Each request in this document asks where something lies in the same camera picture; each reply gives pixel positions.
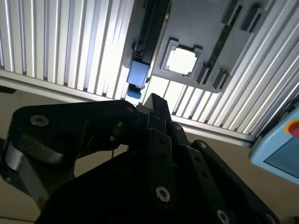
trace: metal frame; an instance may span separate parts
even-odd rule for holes
[[[121,65],[134,1],[57,2],[45,11],[44,1],[0,1],[0,85],[66,102],[138,105],[156,93],[187,132],[245,147],[299,92],[298,0],[269,2],[224,92],[152,76],[139,100],[127,96],[128,69]]]

